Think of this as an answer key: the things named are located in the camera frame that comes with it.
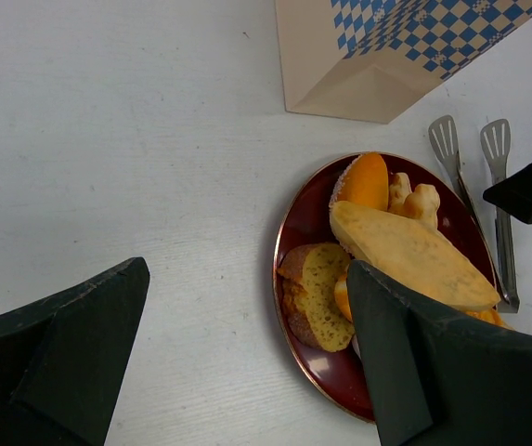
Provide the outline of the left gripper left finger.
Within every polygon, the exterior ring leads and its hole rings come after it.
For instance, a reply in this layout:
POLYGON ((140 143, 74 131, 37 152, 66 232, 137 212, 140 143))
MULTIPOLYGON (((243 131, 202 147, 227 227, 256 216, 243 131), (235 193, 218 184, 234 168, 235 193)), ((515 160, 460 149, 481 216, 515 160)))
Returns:
POLYGON ((0 445, 105 442, 148 289, 132 257, 0 315, 0 445))

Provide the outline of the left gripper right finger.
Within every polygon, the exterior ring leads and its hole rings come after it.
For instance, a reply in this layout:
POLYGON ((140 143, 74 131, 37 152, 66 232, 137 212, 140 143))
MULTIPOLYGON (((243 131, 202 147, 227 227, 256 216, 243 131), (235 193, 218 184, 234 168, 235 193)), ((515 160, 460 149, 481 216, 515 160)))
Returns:
POLYGON ((384 445, 532 445, 532 335, 472 318, 363 261, 347 288, 384 445))

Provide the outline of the beige ridged long bread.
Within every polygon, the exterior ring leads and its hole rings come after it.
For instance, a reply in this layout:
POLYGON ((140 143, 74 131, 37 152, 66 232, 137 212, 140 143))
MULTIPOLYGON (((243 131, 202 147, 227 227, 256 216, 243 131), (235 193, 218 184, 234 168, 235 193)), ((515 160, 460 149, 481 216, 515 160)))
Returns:
POLYGON ((411 189, 406 173, 395 173, 389 185, 389 208, 392 214, 419 220, 433 230, 438 229, 440 197, 433 185, 419 184, 411 189))

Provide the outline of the pale triangular bread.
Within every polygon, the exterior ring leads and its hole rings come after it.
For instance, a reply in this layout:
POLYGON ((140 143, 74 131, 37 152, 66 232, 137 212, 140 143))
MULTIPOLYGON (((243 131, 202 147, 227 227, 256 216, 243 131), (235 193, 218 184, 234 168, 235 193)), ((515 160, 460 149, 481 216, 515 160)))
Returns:
POLYGON ((500 301, 464 254, 417 220, 340 201, 331 207, 330 225, 355 259, 415 292, 463 311, 488 310, 500 301))

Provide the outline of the brown sliced bread piece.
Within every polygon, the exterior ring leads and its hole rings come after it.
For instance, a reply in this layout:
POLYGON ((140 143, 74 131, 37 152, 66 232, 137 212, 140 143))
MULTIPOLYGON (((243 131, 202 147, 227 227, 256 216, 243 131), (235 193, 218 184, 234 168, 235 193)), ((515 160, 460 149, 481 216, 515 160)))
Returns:
POLYGON ((336 243, 298 246, 283 258, 283 313, 302 344, 326 352, 346 349, 355 328, 336 304, 335 285, 346 272, 350 256, 336 243))

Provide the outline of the blue checkered paper bag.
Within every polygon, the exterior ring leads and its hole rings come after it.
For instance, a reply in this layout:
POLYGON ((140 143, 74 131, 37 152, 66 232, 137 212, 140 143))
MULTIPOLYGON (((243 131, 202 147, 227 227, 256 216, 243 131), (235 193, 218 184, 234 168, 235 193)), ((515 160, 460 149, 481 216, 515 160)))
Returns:
POLYGON ((288 112, 388 124, 532 18, 532 0, 276 3, 288 112))

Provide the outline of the orange oval bun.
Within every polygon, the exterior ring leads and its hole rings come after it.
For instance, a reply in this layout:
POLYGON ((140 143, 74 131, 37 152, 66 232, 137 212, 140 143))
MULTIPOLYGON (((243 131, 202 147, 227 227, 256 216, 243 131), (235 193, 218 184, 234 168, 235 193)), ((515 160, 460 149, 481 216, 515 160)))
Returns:
POLYGON ((389 203, 389 174, 380 153, 360 154, 339 176, 330 206, 348 201, 386 211, 389 203))

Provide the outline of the dark red round plate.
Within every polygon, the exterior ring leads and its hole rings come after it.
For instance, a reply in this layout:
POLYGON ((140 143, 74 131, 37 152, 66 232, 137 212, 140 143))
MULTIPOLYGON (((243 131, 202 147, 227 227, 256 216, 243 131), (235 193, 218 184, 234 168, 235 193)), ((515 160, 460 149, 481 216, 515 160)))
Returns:
MULTIPOLYGON (((283 279, 278 267, 292 249, 311 243, 333 243, 328 206, 333 187, 345 168, 357 158, 349 154, 323 165, 299 189, 282 218, 273 254, 272 282, 279 324, 290 351, 302 372, 328 400, 346 413, 372 423, 374 414, 362 364, 356 352, 348 347, 339 352, 326 352, 302 344, 291 331, 283 313, 283 279)), ((410 184, 432 184, 441 204, 438 228, 492 284, 497 272, 482 231, 470 211, 448 184, 421 164, 385 153, 390 173, 404 172, 410 184)))

